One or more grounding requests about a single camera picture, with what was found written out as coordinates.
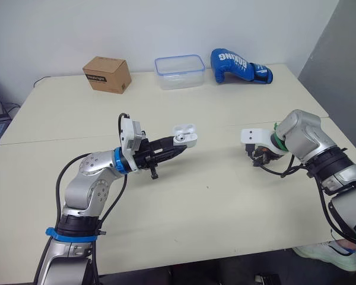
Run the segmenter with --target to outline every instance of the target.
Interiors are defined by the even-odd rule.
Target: floor
[[[292,249],[109,274],[103,285],[250,285],[257,274],[277,274],[282,285],[356,284],[356,273],[299,257]]]

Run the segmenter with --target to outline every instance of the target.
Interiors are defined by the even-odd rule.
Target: shoe
[[[300,257],[313,258],[332,263],[345,271],[356,271],[356,254],[342,254],[330,246],[329,242],[298,246],[293,248],[293,251]]]

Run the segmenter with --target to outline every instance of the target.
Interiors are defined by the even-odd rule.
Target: white table
[[[133,73],[123,94],[92,90],[85,76],[45,78],[28,96],[0,144],[97,137],[117,132],[117,116],[126,112],[152,134],[174,124],[193,122],[198,129],[275,122],[294,109],[320,117],[326,111],[285,65],[269,66],[271,84],[239,79],[217,84],[212,70],[202,86],[161,90],[153,72]]]
[[[153,181],[149,172],[130,175],[104,224],[107,235],[98,240],[100,274],[329,240],[314,180],[302,170],[281,179],[252,167],[240,144],[240,130],[252,127],[273,124],[198,128],[197,146],[161,163],[159,179]],[[356,163],[355,147],[329,118],[322,119],[322,128]],[[150,139],[165,134],[160,130]],[[112,135],[0,146],[0,284],[32,280],[45,229],[55,222],[61,168],[79,154],[118,145]],[[269,167],[283,170],[288,160]],[[67,171],[61,189],[77,167]],[[107,206],[121,183],[111,187]]]

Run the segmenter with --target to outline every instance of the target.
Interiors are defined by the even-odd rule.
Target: cable
[[[10,109],[7,111],[7,113],[9,113],[10,111],[12,111],[13,109],[16,109],[16,108],[20,108],[20,107],[14,106],[14,107],[10,108]]]
[[[99,230],[101,228],[101,226],[103,225],[105,219],[108,217],[108,215],[111,213],[112,209],[116,206],[117,202],[119,202],[121,196],[124,193],[125,187],[126,187],[126,181],[128,180],[128,176],[124,175],[124,181],[123,181],[123,186],[119,192],[119,194],[117,195],[116,199],[113,201],[112,205],[108,208],[108,210],[106,211],[106,213],[103,215],[103,217],[101,218],[100,222],[98,223],[96,230]]]
[[[249,156],[254,162],[256,161],[254,157]],[[265,166],[263,166],[262,164],[259,163],[259,167],[262,168],[263,170],[271,173],[271,174],[275,174],[275,175],[280,175],[281,178],[285,178],[287,175],[291,175],[293,173],[295,173],[296,171],[300,170],[300,169],[305,169],[305,170],[309,170],[307,167],[305,167],[303,164],[299,164],[297,166],[292,166],[293,165],[293,161],[294,161],[294,155],[291,156],[289,165],[287,167],[287,169],[282,172],[276,172],[273,170],[270,170],[268,168],[266,168]],[[356,239],[353,237],[350,237],[348,235],[346,235],[345,233],[343,233],[341,230],[338,229],[338,227],[335,226],[335,224],[333,223],[333,221],[331,220],[329,214],[328,214],[328,210],[327,210],[327,206],[326,206],[326,201],[325,201],[325,197],[323,195],[323,188],[322,188],[322,184],[320,183],[319,178],[317,177],[317,175],[314,175],[315,181],[316,181],[316,186],[318,188],[319,191],[319,197],[320,197],[320,203],[322,204],[322,209],[323,209],[323,213],[326,217],[327,222],[329,223],[329,225],[331,226],[331,228],[338,233],[339,235],[341,235],[343,238],[345,238],[346,240],[356,244]]]
[[[322,204],[322,209],[323,209],[323,213],[326,216],[326,220],[329,223],[329,225],[331,226],[331,228],[338,233],[339,235],[341,235],[343,238],[345,238],[346,240],[356,244],[356,239],[354,239],[353,237],[350,237],[348,235],[346,235],[345,233],[343,233],[341,230],[339,230],[335,224],[332,222],[329,214],[328,214],[328,210],[326,207],[326,201],[325,201],[325,197],[323,195],[323,189],[322,189],[322,184],[320,184],[319,178],[317,177],[317,175],[314,175],[315,181],[316,181],[316,186],[318,187],[318,191],[319,191],[319,197],[320,197],[320,203]]]
[[[61,220],[61,198],[59,196],[59,187],[60,187],[60,184],[61,184],[61,180],[62,180],[62,177],[63,177],[63,174],[65,174],[67,168],[70,167],[70,165],[72,165],[74,162],[76,162],[77,160],[83,158],[83,157],[86,157],[88,156],[89,153],[86,153],[86,154],[82,154],[81,156],[78,156],[74,159],[72,159],[68,164],[66,164],[66,166],[62,169],[62,171],[60,172],[58,178],[57,178],[57,181],[56,181],[56,185],[55,185],[55,200],[56,200],[56,206],[57,206],[57,217],[56,217],[56,222],[55,222],[55,227],[54,229],[56,230],[57,227],[58,227],[58,224]],[[47,242],[46,242],[46,245],[43,249],[43,252],[42,252],[42,255],[41,255],[41,258],[40,258],[40,261],[38,263],[38,266],[37,266],[37,270],[36,270],[36,273],[34,275],[34,280],[33,280],[33,284],[34,285],[37,285],[38,283],[38,278],[40,277],[40,273],[41,273],[41,269],[42,269],[42,264],[43,264],[43,261],[45,260],[45,257],[46,257],[46,253],[47,253],[47,250],[49,249],[49,246],[50,246],[50,243],[52,242],[52,239],[53,237],[50,237]]]
[[[120,138],[120,134],[121,134],[121,118],[128,118],[129,119],[129,115],[127,115],[126,113],[121,113],[119,115],[119,118],[117,119],[117,130],[119,131],[119,139],[120,139],[120,145],[121,145],[121,138]],[[101,220],[99,221],[98,225],[96,226],[96,230],[95,232],[98,233],[98,231],[101,229],[101,226],[103,225],[105,219],[107,219],[108,215],[111,213],[112,209],[115,207],[115,205],[117,204],[117,202],[119,202],[121,196],[124,193],[124,190],[126,188],[126,183],[128,180],[128,175],[125,174],[124,175],[124,181],[123,181],[123,186],[119,192],[119,194],[117,195],[116,199],[113,201],[112,205],[108,208],[108,210],[105,212],[105,214],[103,215],[103,217],[101,218]],[[93,251],[92,251],[92,255],[93,255],[93,271],[94,271],[94,281],[96,285],[100,285],[100,280],[99,280],[99,273],[97,270],[97,262],[96,262],[96,241],[93,242]]]
[[[119,138],[120,138],[120,133],[121,133],[121,118],[122,117],[129,119],[129,115],[127,115],[126,113],[121,113],[119,115],[119,118],[117,119],[117,130],[119,131]]]
[[[39,82],[39,81],[41,81],[42,79],[47,78],[47,77],[51,77],[51,76],[44,76],[44,77],[38,79],[36,82],[33,83],[33,88],[35,88],[37,82]]]
[[[56,201],[56,206],[57,206],[57,219],[55,222],[55,227],[54,229],[57,230],[58,224],[61,220],[61,197],[59,195],[59,187],[61,184],[61,180],[63,175],[65,174],[67,168],[69,168],[74,162],[76,162],[79,159],[82,159],[83,157],[88,156],[89,153],[82,154],[80,156],[77,156],[76,158],[72,159],[68,164],[65,165],[65,167],[62,169],[62,171],[59,173],[57,182],[55,183],[55,201]]]
[[[16,104],[16,103],[12,103],[12,102],[5,102],[4,104],[8,104],[8,105],[14,105],[14,106],[17,106],[17,107],[21,107],[19,104]]]
[[[46,244],[45,244],[45,247],[43,248],[43,252],[41,254],[40,261],[38,262],[36,274],[34,275],[33,285],[37,285],[37,283],[38,283],[38,278],[40,277],[42,264],[43,264],[43,261],[45,260],[46,253],[47,253],[47,250],[49,249],[49,246],[50,246],[50,243],[52,242],[52,239],[53,239],[53,237],[50,236],[49,239],[47,240]]]
[[[94,281],[95,285],[101,285],[99,280],[99,274],[97,272],[97,263],[96,263],[96,240],[93,241],[93,271],[94,271]]]
[[[250,155],[249,157],[253,160],[253,162],[257,162],[257,163],[258,163],[258,166],[259,166],[261,169],[263,169],[263,170],[265,170],[266,172],[269,172],[269,173],[271,173],[271,174],[278,175],[278,176],[280,176],[281,178],[285,178],[287,175],[291,175],[291,174],[297,172],[297,171],[300,170],[300,169],[306,169],[306,170],[307,170],[307,168],[306,168],[305,166],[303,166],[303,164],[299,164],[299,165],[297,165],[297,166],[293,166],[293,162],[294,162],[294,158],[295,158],[293,154],[291,155],[289,165],[288,165],[288,167],[286,168],[286,170],[285,170],[284,172],[276,172],[276,171],[273,171],[273,170],[271,170],[271,169],[265,167],[265,166],[262,165],[261,163],[259,163],[252,155]]]

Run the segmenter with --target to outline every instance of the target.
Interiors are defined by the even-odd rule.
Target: cardboard box
[[[122,94],[132,81],[124,59],[96,56],[83,71],[94,90]]]

